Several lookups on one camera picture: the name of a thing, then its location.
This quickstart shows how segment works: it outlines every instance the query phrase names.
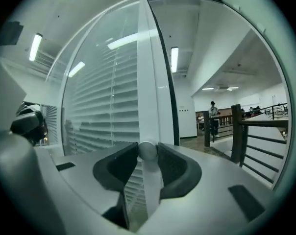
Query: person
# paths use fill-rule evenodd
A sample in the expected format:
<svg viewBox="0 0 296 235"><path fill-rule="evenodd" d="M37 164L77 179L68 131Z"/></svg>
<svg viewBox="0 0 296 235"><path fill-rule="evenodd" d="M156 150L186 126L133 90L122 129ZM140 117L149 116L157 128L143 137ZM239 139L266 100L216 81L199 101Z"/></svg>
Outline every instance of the person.
<svg viewBox="0 0 296 235"><path fill-rule="evenodd" d="M217 107L215 107L215 102L211 101L211 107L209 109L209 117L213 118L216 117L217 115L220 114L220 112L218 111ZM213 120L213 125L214 125L214 132L215 132L215 136L217 138L219 138L220 136L218 135L218 126L219 126L219 120L218 119L214 119Z"/></svg>
<svg viewBox="0 0 296 235"><path fill-rule="evenodd" d="M201 114L199 114L197 120L198 121L203 121L203 116Z"/></svg>
<svg viewBox="0 0 296 235"><path fill-rule="evenodd" d="M253 111L252 111L252 113L251 113L251 116L252 116L252 117L255 117L255 116L256 116L256 108L253 108L252 110L253 110Z"/></svg>
<svg viewBox="0 0 296 235"><path fill-rule="evenodd" d="M261 114L261 111L260 111L260 107L259 106L256 107L256 110L258 110L258 111L256 111L256 114Z"/></svg>
<svg viewBox="0 0 296 235"><path fill-rule="evenodd" d="M245 119L245 110L242 108L241 111L242 111L242 120L244 120Z"/></svg>

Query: desk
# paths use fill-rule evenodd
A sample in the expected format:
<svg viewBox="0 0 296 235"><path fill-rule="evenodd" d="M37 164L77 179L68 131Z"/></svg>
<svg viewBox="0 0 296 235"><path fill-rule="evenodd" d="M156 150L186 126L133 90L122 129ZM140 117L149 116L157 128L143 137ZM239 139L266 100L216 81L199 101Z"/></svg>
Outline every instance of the desk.
<svg viewBox="0 0 296 235"><path fill-rule="evenodd" d="M196 121L197 130L201 130L204 128L204 122L203 121Z"/></svg>

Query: black rubber pad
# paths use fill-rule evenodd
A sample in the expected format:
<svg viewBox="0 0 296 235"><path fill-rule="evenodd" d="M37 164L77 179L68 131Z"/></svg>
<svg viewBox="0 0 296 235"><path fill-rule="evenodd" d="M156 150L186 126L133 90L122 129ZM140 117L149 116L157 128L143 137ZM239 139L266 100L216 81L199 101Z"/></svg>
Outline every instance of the black rubber pad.
<svg viewBox="0 0 296 235"><path fill-rule="evenodd" d="M95 163L93 175L107 190L120 193L116 206L110 208L102 216L123 228L129 228L124 200L124 187L137 165L137 143L117 151Z"/></svg>
<svg viewBox="0 0 296 235"><path fill-rule="evenodd" d="M265 208L245 188L245 186L232 186L228 189L250 222L265 211Z"/></svg>
<svg viewBox="0 0 296 235"><path fill-rule="evenodd" d="M158 143L158 165L164 184L160 199L183 197L200 181L200 165L163 143Z"/></svg>

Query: wooden railing post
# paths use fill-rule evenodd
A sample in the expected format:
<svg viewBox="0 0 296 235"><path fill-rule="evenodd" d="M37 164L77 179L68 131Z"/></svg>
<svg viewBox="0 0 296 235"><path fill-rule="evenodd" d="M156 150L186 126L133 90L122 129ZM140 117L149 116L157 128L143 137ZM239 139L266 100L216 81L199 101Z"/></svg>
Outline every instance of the wooden railing post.
<svg viewBox="0 0 296 235"><path fill-rule="evenodd" d="M233 116L233 146L231 161L237 164L241 160L243 148L243 128L240 125L240 121L242 121L242 110L240 104L232 105L231 109Z"/></svg>
<svg viewBox="0 0 296 235"><path fill-rule="evenodd" d="M243 167L245 160L245 154L247 149L247 139L248 139L248 125L243 126L243 141L242 141L242 151L240 155L240 167Z"/></svg>
<svg viewBox="0 0 296 235"><path fill-rule="evenodd" d="M203 112L203 125L205 130L205 147L210 146L210 122L209 122L209 111Z"/></svg>
<svg viewBox="0 0 296 235"><path fill-rule="evenodd" d="M216 130L215 130L215 122L214 122L212 117L210 118L210 128L211 128L212 143L214 143L215 142L215 135L216 135L215 131Z"/></svg>
<svg viewBox="0 0 296 235"><path fill-rule="evenodd" d="M274 120L274 109L273 109L273 106L271 108L272 108L272 120Z"/></svg>

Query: glass panel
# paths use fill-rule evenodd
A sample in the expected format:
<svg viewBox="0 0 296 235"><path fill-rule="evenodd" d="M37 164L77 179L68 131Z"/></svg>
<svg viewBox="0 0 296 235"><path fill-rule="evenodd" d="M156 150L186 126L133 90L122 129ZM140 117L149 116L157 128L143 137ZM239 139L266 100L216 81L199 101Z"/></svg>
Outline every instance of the glass panel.
<svg viewBox="0 0 296 235"><path fill-rule="evenodd" d="M245 120L288 120L289 100L281 67L260 35L237 13L209 0L149 3L173 66L180 137L197 136L193 140L182 139L181 146L229 159L234 149L228 140L233 138L235 129L231 106L236 104L240 104L241 118ZM174 47L178 49L177 55L172 52ZM211 127L205 128L204 116L207 120L211 117ZM284 141L288 129L250 126L248 134ZM287 157L285 144L252 137L247 143ZM246 153L279 170L277 173L248 157L243 162L270 181L245 165L244 170L273 188L284 160L251 148Z"/></svg>
<svg viewBox="0 0 296 235"><path fill-rule="evenodd" d="M65 155L139 141L137 25L135 1L107 12L80 47L62 104Z"/></svg>
<svg viewBox="0 0 296 235"><path fill-rule="evenodd" d="M81 40L87 29L90 27L91 23L92 22L85 26L64 48L64 50L56 60L51 72L47 76L46 83L54 85L56 84L58 91L60 91L61 89L61 82L63 80L65 69L69 63L71 55L73 54L73 51L75 50L76 46L78 45L79 41Z"/></svg>

